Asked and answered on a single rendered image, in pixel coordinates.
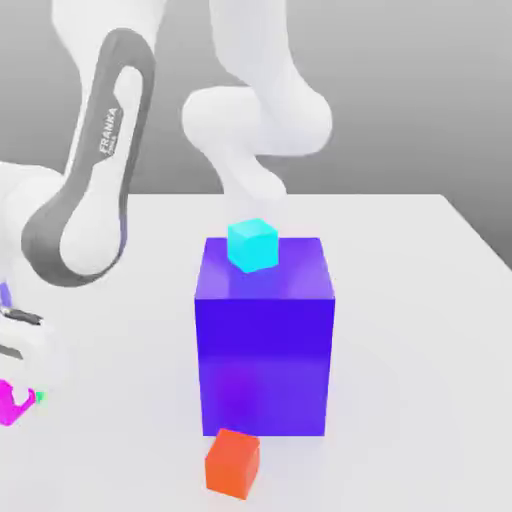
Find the small cyan cube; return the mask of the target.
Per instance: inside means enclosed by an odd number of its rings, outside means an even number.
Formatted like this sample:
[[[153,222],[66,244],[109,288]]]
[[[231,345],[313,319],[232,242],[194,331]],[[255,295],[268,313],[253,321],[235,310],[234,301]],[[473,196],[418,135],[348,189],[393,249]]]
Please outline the small cyan cube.
[[[277,230],[262,219],[250,219],[228,226],[229,261],[244,273],[272,268],[279,261]]]

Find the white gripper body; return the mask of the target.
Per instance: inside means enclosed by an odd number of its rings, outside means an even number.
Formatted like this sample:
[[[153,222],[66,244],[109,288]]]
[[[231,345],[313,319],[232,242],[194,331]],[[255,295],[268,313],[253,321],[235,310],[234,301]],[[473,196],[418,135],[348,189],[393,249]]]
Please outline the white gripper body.
[[[52,326],[0,318],[0,379],[13,388],[53,392],[64,380],[65,356]]]

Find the large blue box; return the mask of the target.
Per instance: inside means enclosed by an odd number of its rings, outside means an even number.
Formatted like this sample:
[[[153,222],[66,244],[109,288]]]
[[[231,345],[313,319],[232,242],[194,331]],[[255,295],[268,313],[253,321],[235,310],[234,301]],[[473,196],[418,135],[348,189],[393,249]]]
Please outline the large blue box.
[[[280,239],[278,265],[250,274],[207,239],[194,306],[204,435],[324,435],[335,293],[319,239]]]

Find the small magenta cube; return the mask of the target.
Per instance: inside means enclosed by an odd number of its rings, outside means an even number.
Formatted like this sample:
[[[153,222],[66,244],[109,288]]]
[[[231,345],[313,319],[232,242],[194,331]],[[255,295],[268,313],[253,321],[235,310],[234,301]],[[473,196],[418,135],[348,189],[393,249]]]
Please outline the small magenta cube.
[[[28,398],[17,405],[12,396],[12,386],[5,380],[0,380],[0,425],[11,426],[36,402],[36,393],[28,389]]]

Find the small orange cube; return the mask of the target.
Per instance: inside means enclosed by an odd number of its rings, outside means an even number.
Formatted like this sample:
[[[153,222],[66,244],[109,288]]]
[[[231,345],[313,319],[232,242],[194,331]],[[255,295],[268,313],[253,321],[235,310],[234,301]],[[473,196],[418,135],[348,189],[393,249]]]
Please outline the small orange cube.
[[[209,490],[246,500],[260,466],[260,439],[221,428],[205,457]]]

